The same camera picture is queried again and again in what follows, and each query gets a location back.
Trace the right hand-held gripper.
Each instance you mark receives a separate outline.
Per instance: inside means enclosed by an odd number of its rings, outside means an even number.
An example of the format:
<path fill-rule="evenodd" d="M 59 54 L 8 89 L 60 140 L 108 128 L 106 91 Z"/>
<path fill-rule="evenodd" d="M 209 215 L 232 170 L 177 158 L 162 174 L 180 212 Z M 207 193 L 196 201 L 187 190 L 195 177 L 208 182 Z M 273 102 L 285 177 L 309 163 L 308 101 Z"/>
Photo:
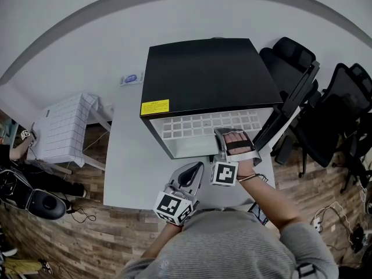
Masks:
<path fill-rule="evenodd" d="M 237 180 L 239 162 L 244 160 L 253 160 L 253 165 L 259 164 L 262 159 L 257 151 L 249 151 L 237 155 L 230 155 L 227 151 L 224 134 L 230 132 L 243 133 L 244 130 L 236 128 L 215 128 L 214 133 L 217 138 L 217 144 L 221 154 L 214 155 L 212 172 L 210 178 L 211 185 L 220 185 L 224 187 L 234 186 Z"/>

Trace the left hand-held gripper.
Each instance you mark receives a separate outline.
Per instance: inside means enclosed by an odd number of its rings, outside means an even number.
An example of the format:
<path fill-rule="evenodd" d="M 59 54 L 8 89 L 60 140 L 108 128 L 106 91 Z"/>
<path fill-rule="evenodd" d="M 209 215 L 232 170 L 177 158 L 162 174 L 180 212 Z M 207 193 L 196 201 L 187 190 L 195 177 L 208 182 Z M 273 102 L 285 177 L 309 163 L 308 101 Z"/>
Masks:
<path fill-rule="evenodd" d="M 204 164 L 193 162 L 177 169 L 156 199 L 153 211 L 158 218 L 175 226 L 183 226 L 195 211 L 199 201 L 196 196 L 204 174 Z M 188 192 L 179 188 L 188 188 Z"/>

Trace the white wire fridge shelf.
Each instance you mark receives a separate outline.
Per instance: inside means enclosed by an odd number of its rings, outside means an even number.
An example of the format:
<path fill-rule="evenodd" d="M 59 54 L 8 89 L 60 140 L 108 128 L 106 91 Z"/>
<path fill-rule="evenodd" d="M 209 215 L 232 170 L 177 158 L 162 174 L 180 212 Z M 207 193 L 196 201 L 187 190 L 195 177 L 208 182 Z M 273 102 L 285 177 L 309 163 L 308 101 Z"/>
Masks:
<path fill-rule="evenodd" d="M 236 128 L 252 132 L 260 131 L 262 125 L 255 110 L 170 117 L 162 120 L 161 137 L 170 140 L 209 136 L 213 135 L 217 128 Z"/>

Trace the person's right forearm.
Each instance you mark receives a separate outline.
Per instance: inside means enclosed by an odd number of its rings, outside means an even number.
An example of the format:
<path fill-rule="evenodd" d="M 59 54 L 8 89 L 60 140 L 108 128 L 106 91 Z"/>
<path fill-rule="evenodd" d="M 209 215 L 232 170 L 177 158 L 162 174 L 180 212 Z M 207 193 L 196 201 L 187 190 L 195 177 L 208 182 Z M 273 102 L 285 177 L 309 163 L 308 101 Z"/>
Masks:
<path fill-rule="evenodd" d="M 239 162 L 237 179 L 279 232 L 291 224 L 306 223 L 293 201 L 256 175 L 253 160 Z"/>

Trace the person's left forearm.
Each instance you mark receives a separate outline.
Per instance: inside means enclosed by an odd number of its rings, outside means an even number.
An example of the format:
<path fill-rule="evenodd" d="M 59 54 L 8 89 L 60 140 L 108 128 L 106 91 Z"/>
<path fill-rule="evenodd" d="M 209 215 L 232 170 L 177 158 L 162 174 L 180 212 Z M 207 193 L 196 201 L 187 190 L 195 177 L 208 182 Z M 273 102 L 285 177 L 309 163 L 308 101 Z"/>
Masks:
<path fill-rule="evenodd" d="M 156 259 L 163 247 L 177 234 L 182 232 L 183 226 L 177 226 L 166 223 L 158 237 L 153 241 L 150 247 L 142 254 L 141 258 Z"/>

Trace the black mini fridge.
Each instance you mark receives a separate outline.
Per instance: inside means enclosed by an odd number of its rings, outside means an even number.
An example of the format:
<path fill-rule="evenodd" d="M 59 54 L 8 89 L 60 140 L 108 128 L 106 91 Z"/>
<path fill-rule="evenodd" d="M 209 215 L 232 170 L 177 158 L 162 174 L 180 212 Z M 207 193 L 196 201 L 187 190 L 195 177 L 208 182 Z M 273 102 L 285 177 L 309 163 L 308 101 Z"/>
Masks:
<path fill-rule="evenodd" d="M 171 159 L 216 155 L 219 145 L 215 134 L 165 140 L 163 119 L 255 110 L 263 127 L 281 103 L 272 76 L 247 38 L 174 42 L 149 49 L 140 117 Z M 246 133 L 254 142 L 260 131 Z"/>

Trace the person's right hand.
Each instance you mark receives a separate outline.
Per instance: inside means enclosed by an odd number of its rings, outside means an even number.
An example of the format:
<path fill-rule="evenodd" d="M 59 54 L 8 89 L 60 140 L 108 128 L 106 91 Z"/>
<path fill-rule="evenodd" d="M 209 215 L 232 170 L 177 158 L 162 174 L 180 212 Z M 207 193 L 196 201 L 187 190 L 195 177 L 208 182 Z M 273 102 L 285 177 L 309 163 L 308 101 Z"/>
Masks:
<path fill-rule="evenodd" d="M 251 151 L 251 143 L 243 133 L 230 132 L 224 134 L 227 151 L 230 155 L 238 155 Z"/>

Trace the person's grey knit sweater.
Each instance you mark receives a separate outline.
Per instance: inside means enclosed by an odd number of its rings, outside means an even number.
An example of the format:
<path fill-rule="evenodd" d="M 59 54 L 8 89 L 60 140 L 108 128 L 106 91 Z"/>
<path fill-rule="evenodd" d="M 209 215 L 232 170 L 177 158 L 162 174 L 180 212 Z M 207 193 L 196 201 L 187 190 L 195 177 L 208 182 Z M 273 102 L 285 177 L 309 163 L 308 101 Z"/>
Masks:
<path fill-rule="evenodd" d="M 307 223 L 286 226 L 279 237 L 248 212 L 194 214 L 155 258 L 134 259 L 120 279 L 338 279 L 334 258 Z"/>

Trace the dark waist device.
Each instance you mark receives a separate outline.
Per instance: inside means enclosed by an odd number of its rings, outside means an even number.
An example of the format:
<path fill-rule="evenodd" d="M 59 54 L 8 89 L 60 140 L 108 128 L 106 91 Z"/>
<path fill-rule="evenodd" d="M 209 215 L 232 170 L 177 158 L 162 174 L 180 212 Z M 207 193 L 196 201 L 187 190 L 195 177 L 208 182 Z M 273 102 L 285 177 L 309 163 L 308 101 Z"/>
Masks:
<path fill-rule="evenodd" d="M 267 216 L 263 213 L 262 209 L 256 202 L 253 203 L 248 212 L 252 213 L 263 226 L 265 226 L 269 221 Z"/>

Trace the black padded office chair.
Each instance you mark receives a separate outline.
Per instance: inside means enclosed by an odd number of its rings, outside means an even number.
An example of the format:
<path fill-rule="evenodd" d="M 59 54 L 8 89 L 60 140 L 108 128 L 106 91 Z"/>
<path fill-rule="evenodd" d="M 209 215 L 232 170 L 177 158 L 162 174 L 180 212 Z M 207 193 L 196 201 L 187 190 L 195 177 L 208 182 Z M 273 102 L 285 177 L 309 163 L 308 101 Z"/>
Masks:
<path fill-rule="evenodd" d="M 288 37 L 279 39 L 272 48 L 263 48 L 259 55 L 275 82 L 282 104 L 305 71 L 316 60 L 313 52 Z M 319 85 L 315 78 L 300 104 L 300 111 L 305 102 L 317 91 L 318 87 Z"/>

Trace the white blue wipes packet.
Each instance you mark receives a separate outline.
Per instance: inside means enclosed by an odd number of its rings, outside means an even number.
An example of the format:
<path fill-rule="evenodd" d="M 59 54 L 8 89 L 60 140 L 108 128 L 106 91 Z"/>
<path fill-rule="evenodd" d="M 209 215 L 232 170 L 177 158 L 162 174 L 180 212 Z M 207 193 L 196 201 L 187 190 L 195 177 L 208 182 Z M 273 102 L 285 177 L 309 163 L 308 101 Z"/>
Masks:
<path fill-rule="evenodd" d="M 125 75 L 121 78 L 119 85 L 122 87 L 125 85 L 141 84 L 144 81 L 144 75 L 144 71 Z"/>

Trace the black mesh office chair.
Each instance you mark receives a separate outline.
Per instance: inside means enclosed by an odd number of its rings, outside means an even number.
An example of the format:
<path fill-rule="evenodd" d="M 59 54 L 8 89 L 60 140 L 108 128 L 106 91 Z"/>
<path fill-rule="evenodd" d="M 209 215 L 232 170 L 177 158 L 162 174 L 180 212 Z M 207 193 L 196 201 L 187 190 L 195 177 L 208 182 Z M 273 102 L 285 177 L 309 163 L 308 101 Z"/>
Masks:
<path fill-rule="evenodd" d="M 300 178 L 306 173 L 308 156 L 327 167 L 339 137 L 372 109 L 372 78 L 358 63 L 351 67 L 339 63 L 325 91 L 314 96 L 315 104 L 307 104 L 296 126 L 291 128 L 302 148 Z"/>

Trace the black swivel office chair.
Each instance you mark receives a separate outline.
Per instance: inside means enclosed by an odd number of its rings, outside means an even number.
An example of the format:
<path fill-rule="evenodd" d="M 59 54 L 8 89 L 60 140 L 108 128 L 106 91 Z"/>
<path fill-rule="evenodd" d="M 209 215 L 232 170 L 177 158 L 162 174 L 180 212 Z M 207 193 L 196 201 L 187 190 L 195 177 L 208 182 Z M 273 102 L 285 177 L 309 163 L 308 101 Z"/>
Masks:
<path fill-rule="evenodd" d="M 366 188 L 369 183 L 369 178 L 372 176 L 372 170 L 367 170 L 362 163 L 362 157 L 367 155 L 372 148 L 372 118 L 361 120 L 359 128 L 345 142 L 342 151 L 345 155 L 345 164 L 342 166 L 348 169 L 345 185 L 341 188 L 342 194 L 349 183 L 351 176 L 354 176 L 354 184 L 357 180 L 361 186 Z"/>

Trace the black white sneaker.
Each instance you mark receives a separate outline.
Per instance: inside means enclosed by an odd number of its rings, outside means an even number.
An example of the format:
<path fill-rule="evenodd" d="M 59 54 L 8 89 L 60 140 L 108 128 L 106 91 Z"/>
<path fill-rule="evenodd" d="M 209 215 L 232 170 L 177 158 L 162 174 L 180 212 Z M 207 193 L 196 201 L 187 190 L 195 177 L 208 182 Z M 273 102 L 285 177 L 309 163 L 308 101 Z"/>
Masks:
<path fill-rule="evenodd" d="M 43 271 L 45 271 L 46 273 L 49 273 L 50 275 L 53 274 L 52 268 L 46 260 L 39 259 L 38 261 L 41 263 Z"/>

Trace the black lumpy bag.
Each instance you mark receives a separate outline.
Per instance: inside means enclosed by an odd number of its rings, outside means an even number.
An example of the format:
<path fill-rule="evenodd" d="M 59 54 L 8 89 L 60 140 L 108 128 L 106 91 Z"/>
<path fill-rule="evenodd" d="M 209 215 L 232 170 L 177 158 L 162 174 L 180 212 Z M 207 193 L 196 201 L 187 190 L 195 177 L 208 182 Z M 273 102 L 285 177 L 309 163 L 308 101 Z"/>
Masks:
<path fill-rule="evenodd" d="M 362 250 L 365 242 L 365 234 L 364 229 L 360 226 L 360 224 L 358 224 L 353 230 L 353 233 L 351 233 L 350 240 L 352 243 L 351 248 L 354 253 L 358 253 L 360 250 Z"/>

